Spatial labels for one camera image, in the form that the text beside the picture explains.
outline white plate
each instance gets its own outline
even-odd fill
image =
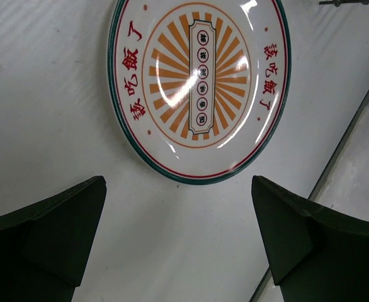
[[[119,0],[108,45],[111,98],[147,164],[175,181],[210,184],[268,143],[290,57],[279,0]]]

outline ceramic plate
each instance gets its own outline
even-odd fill
[[[272,136],[287,97],[290,39],[279,0],[119,0],[111,97],[135,151],[159,173],[210,184]]]

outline tabletop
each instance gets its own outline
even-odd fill
[[[103,175],[73,301],[249,301],[268,266],[251,178],[309,195],[369,88],[369,6],[284,0],[292,74],[277,130],[240,174],[188,186],[148,168],[120,130],[106,76],[115,5],[0,0],[0,215]]]

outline green rim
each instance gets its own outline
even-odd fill
[[[116,38],[116,28],[119,22],[120,13],[122,12],[122,9],[124,7],[124,4],[128,0],[118,0],[116,10],[113,14],[112,21],[111,21],[111,27],[110,27],[110,33],[109,33],[109,39],[108,39],[108,79],[109,79],[109,88],[110,88],[110,94],[112,98],[113,107],[115,109],[117,118],[119,120],[119,124],[122,127],[122,130],[127,137],[127,140],[130,142],[131,146],[134,148],[134,150],[137,152],[137,154],[144,160],[147,165],[152,167],[155,171],[162,174],[163,176],[166,176],[174,181],[182,182],[184,184],[193,184],[193,185],[206,185],[206,184],[215,184],[220,181],[224,181],[228,178],[231,178],[232,176],[240,173],[243,169],[245,169],[252,161],[255,160],[257,156],[264,150],[264,148],[267,146],[268,142],[270,141],[271,137],[273,136],[284,111],[285,104],[287,102],[288,98],[288,90],[290,86],[290,78],[291,78],[291,40],[290,40],[290,32],[288,29],[288,22],[287,17],[285,16],[284,7],[280,0],[275,0],[275,2],[278,5],[278,9],[280,10],[281,18],[284,25],[284,31],[285,31],[285,38],[287,40],[287,49],[288,49],[288,71],[287,71],[287,83],[285,84],[285,90],[284,90],[284,96],[283,96],[283,103],[280,108],[280,112],[278,113],[277,120],[275,121],[275,124],[273,125],[273,128],[271,129],[270,133],[268,134],[266,140],[263,142],[263,144],[260,146],[260,148],[249,158],[247,159],[243,164],[241,164],[239,167],[235,168],[234,170],[231,170],[225,174],[222,174],[220,176],[212,177],[212,178],[205,178],[205,179],[194,179],[194,178],[187,178],[183,176],[178,176],[176,174],[173,174],[162,167],[160,167],[158,164],[156,164],[152,159],[148,157],[148,155],[137,145],[135,139],[130,133],[130,130],[128,129],[128,126],[123,120],[122,112],[120,112],[120,100],[117,96],[116,89],[114,86],[115,83],[115,75],[113,72],[113,50],[114,50],[114,42]]]

